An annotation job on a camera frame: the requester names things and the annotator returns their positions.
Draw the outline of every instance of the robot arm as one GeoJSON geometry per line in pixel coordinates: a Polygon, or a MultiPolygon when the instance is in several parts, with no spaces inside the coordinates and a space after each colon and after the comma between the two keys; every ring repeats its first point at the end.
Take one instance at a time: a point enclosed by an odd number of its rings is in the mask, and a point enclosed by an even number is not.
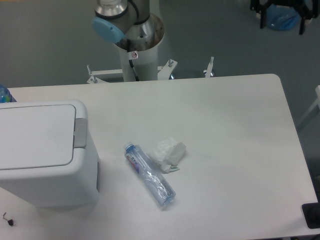
{"type": "Polygon", "coordinates": [[[133,25],[141,25],[150,17],[149,0],[97,0],[92,27],[111,43],[123,39],[133,25]]]}

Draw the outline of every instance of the white table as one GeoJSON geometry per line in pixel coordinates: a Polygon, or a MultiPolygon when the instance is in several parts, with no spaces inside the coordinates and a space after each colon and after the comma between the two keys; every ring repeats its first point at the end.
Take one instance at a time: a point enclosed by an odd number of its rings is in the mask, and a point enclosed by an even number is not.
{"type": "Polygon", "coordinates": [[[273,74],[10,89],[19,102],[78,99],[100,156],[95,205],[35,208],[0,189],[3,240],[247,240],[313,235],[317,201],[280,79],[273,74]],[[187,146],[160,210],[124,158],[168,136],[187,146]]]}

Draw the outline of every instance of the black object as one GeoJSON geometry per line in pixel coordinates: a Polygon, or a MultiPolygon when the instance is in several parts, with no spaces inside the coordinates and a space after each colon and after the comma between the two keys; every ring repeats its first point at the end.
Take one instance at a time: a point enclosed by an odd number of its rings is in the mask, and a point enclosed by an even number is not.
{"type": "Polygon", "coordinates": [[[320,203],[306,203],[302,205],[302,211],[307,226],[310,229],[320,228],[320,203]]]}
{"type": "Polygon", "coordinates": [[[6,219],[6,218],[5,218],[5,215],[6,215],[6,214],[7,214],[7,213],[5,212],[5,213],[3,214],[3,216],[2,216],[2,218],[3,218],[4,220],[6,220],[11,227],[13,227],[13,226],[15,225],[14,221],[13,221],[12,219],[10,219],[10,220],[6,219]]]}
{"type": "Polygon", "coordinates": [[[302,35],[306,29],[306,20],[317,18],[319,14],[319,0],[312,0],[312,10],[310,10],[304,0],[267,0],[265,4],[260,4],[260,0],[251,0],[250,9],[260,14],[260,28],[263,29],[267,23],[267,9],[272,5],[293,7],[301,17],[299,34],[302,35]]]}

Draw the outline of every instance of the bolt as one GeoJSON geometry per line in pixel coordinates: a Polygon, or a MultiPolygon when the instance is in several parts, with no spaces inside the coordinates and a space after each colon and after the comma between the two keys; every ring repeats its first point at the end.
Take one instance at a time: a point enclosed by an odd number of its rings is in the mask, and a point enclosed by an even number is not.
{"type": "Polygon", "coordinates": [[[90,66],[89,66],[89,65],[87,65],[87,66],[86,66],[86,68],[88,69],[88,73],[89,73],[89,75],[92,75],[92,72],[91,72],[91,70],[90,70],[90,66]]]}
{"type": "Polygon", "coordinates": [[[92,76],[93,82],[96,84],[98,81],[97,81],[97,79],[96,79],[96,76],[92,74],[92,72],[91,72],[91,70],[90,70],[90,66],[87,65],[86,68],[88,69],[89,77],[92,76]]]}

